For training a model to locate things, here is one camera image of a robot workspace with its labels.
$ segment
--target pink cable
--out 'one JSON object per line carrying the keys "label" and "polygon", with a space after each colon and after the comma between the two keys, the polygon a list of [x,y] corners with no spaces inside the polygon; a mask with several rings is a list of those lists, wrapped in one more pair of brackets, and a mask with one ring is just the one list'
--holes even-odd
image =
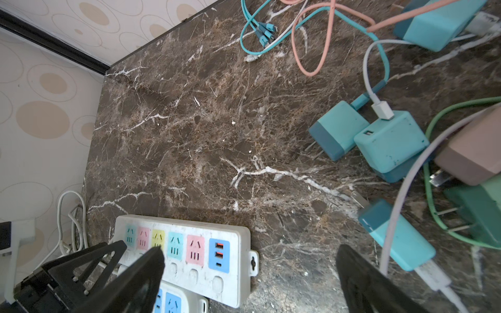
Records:
{"label": "pink cable", "polygon": [[[301,1],[297,2],[297,1],[288,1],[288,0],[280,0],[280,1],[282,1],[285,4],[288,4],[288,3],[292,4],[293,2],[294,2],[294,4],[297,4],[297,3],[301,2]],[[311,10],[316,9],[316,8],[321,8],[321,7],[330,7],[329,22],[327,24],[327,35],[326,35],[326,39],[325,39],[324,51],[322,52],[322,57],[320,59],[320,62],[318,63],[317,68],[313,72],[308,72],[305,70],[305,68],[301,64],[301,60],[299,60],[298,52],[296,50],[296,41],[294,39],[294,35],[295,35],[296,25],[299,21],[299,17],[308,11],[311,11]],[[325,59],[327,57],[327,52],[329,51],[329,45],[331,43],[332,27],[334,25],[334,10],[335,10],[335,8],[338,8],[340,10],[344,10],[344,11],[351,13],[351,14],[353,14],[353,15],[355,15],[363,20],[366,20],[370,25],[376,24],[376,22],[373,19],[371,19],[370,17],[368,17],[367,15],[362,14],[358,11],[353,10],[353,9],[350,9],[344,5],[336,4],[336,0],[331,0],[331,2],[322,2],[319,4],[314,4],[314,5],[311,5],[307,8],[305,8],[301,13],[299,13],[298,18],[294,20],[294,24],[292,26],[292,51],[294,52],[294,58],[296,59],[296,63],[298,64],[299,69],[306,76],[311,77],[311,76],[318,74],[318,72],[320,71],[320,69],[324,65]]]}
{"label": "pink cable", "polygon": [[414,9],[414,10],[411,10],[409,12],[405,12],[405,13],[396,15],[396,16],[394,16],[392,18],[389,18],[387,20],[384,20],[382,22],[377,23],[376,25],[373,25],[373,26],[369,27],[367,29],[367,32],[373,33],[376,30],[379,30],[379,29],[381,29],[383,27],[386,27],[386,26],[389,26],[389,25],[392,25],[392,24],[396,24],[398,22],[401,22],[401,21],[413,18],[413,17],[415,17],[417,15],[420,15],[420,14],[423,14],[423,13],[426,13],[426,12],[430,12],[430,11],[436,10],[438,8],[444,7],[446,5],[454,3],[456,1],[459,1],[459,0],[441,0],[441,1],[435,2],[435,3],[430,4],[430,5],[427,5],[427,6],[424,6],[424,7],[420,7],[420,8]]}

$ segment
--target pink outlet panel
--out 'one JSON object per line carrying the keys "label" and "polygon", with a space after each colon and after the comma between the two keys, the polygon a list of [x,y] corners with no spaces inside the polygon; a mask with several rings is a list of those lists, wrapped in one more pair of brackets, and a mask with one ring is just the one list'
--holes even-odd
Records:
{"label": "pink outlet panel", "polygon": [[205,239],[200,236],[188,235],[186,240],[186,262],[203,267],[205,256]]}
{"label": "pink outlet panel", "polygon": [[138,249],[148,250],[148,245],[150,242],[150,229],[146,227],[138,228],[136,242]]}

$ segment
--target brown marble countertop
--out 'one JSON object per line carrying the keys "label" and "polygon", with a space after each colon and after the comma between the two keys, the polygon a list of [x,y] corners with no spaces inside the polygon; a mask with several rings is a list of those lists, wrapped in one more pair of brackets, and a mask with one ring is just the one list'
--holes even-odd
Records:
{"label": "brown marble countertop", "polygon": [[[392,14],[391,0],[341,3],[377,21]],[[248,5],[253,12],[260,3]],[[283,8],[273,2],[261,20]],[[284,29],[298,9],[273,22]],[[486,11],[500,15],[501,5]],[[308,128],[318,118],[365,91],[362,59],[370,40],[336,19],[325,65],[308,78],[294,61],[290,39],[255,62],[243,62],[246,54],[237,42],[243,25],[240,3],[220,1],[109,70],[85,174],[90,242],[108,241],[115,218],[127,213],[243,225],[260,253],[261,271],[239,309],[211,301],[211,312],[347,312],[337,248],[347,243],[375,264],[381,252],[355,219],[359,208],[349,195],[356,189],[370,200],[392,203],[400,184],[378,178],[356,148],[337,162],[325,154],[314,159],[318,148],[305,148],[313,141]],[[305,37],[296,35],[307,69],[320,59],[326,25],[327,14],[306,24],[306,58]],[[378,36],[394,38],[391,28]],[[245,44],[260,48],[254,35]],[[393,109],[410,111],[424,129],[447,106],[499,96],[499,38],[419,69],[458,46],[440,53],[386,46],[391,80],[380,97]],[[383,75],[376,52],[369,71],[373,82]],[[368,106],[360,112],[369,122],[376,119]],[[470,112],[448,115],[437,131]],[[303,175],[317,185],[299,179]],[[480,287],[470,246],[432,221],[422,180],[420,174],[403,215],[436,248],[436,262],[470,311],[498,310],[501,254],[481,250]],[[440,189],[435,195],[439,209],[449,207]],[[415,273],[391,263],[390,277],[430,312],[456,312]]]}

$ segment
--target green cable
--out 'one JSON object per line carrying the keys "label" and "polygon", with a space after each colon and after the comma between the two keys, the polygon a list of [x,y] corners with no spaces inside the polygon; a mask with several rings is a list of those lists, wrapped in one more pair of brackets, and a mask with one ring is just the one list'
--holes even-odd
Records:
{"label": "green cable", "polygon": [[[452,105],[452,106],[450,106],[448,108],[445,108],[442,111],[440,111],[440,113],[438,113],[431,120],[430,125],[428,125],[428,128],[426,129],[425,136],[429,140],[430,137],[431,137],[431,132],[433,131],[433,128],[435,127],[436,123],[445,114],[447,114],[449,112],[452,112],[454,110],[461,109],[461,108],[473,107],[473,106],[485,105],[485,104],[492,104],[492,103],[498,103],[498,102],[501,102],[501,97],[492,97],[492,98],[483,98],[483,99],[478,99],[478,100],[471,100],[471,101],[461,102],[461,103]],[[482,247],[486,247],[486,248],[492,248],[492,249],[501,250],[501,248],[494,247],[494,246],[491,246],[491,245],[486,244],[484,242],[476,241],[474,239],[471,239],[471,238],[468,238],[468,237],[465,237],[465,236],[461,236],[461,235],[455,233],[454,231],[449,231],[448,230],[447,225],[445,225],[444,222],[442,222],[442,220],[438,216],[437,210],[435,208],[435,202],[433,200],[433,194],[431,192],[431,183],[429,181],[430,166],[429,166],[428,163],[426,163],[426,164],[423,165],[423,170],[424,170],[424,188],[425,188],[425,191],[426,191],[426,200],[428,201],[428,207],[430,209],[431,216],[433,216],[433,219],[438,224],[438,226],[440,226],[440,228],[442,228],[443,230],[445,230],[452,237],[454,237],[456,239],[459,239],[461,241],[467,242],[467,243],[472,244],[472,245],[478,245],[478,246],[482,246]]]}

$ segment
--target patterned wall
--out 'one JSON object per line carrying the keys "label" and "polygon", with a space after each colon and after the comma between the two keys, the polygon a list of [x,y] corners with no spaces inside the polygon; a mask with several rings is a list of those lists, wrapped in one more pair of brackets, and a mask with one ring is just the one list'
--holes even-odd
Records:
{"label": "patterned wall", "polygon": [[[0,221],[36,218],[36,241],[21,247],[17,281],[58,240],[56,202],[82,190],[103,77],[0,32]],[[70,234],[74,195],[63,202]]]}
{"label": "patterned wall", "polygon": [[113,64],[216,0],[0,0],[0,9]]}

